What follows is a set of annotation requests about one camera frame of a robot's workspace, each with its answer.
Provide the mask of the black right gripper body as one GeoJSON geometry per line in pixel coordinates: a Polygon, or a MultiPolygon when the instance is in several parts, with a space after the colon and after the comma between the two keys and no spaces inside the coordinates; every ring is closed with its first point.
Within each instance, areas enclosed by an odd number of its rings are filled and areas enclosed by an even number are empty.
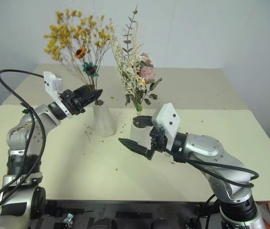
{"type": "Polygon", "coordinates": [[[149,150],[149,154],[154,154],[155,151],[166,152],[168,154],[172,153],[166,147],[168,139],[165,136],[165,131],[162,127],[160,127],[159,129],[153,127],[152,130],[150,131],[150,137],[151,137],[151,148],[149,150]]]}

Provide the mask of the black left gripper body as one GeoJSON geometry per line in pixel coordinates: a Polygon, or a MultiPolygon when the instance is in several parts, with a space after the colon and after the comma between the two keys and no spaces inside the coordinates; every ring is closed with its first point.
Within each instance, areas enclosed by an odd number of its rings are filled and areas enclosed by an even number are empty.
{"type": "Polygon", "coordinates": [[[71,115],[79,115],[86,111],[79,101],[80,97],[77,97],[71,90],[67,89],[63,91],[59,94],[59,97],[71,115]]]}

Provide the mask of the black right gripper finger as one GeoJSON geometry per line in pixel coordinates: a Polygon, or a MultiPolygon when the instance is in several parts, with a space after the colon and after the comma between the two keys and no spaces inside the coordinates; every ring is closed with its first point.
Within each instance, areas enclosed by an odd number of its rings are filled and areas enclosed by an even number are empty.
{"type": "Polygon", "coordinates": [[[119,138],[119,141],[130,151],[142,155],[148,160],[151,160],[154,155],[154,146],[151,146],[151,148],[148,149],[139,145],[137,142],[126,138],[119,138]]]}
{"type": "Polygon", "coordinates": [[[133,124],[136,127],[153,126],[151,119],[152,119],[151,116],[148,116],[148,115],[139,115],[139,116],[133,118],[133,124]]]}

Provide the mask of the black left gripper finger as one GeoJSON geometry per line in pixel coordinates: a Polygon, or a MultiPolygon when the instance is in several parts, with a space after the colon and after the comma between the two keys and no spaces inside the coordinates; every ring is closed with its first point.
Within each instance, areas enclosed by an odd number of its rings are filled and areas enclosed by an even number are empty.
{"type": "Polygon", "coordinates": [[[82,106],[88,106],[89,104],[97,100],[101,96],[102,92],[102,89],[93,90],[85,95],[79,95],[78,100],[82,106]]]}
{"type": "Polygon", "coordinates": [[[79,88],[75,89],[73,92],[75,95],[85,95],[93,90],[94,90],[93,85],[89,84],[89,85],[80,86],[79,88]]]}

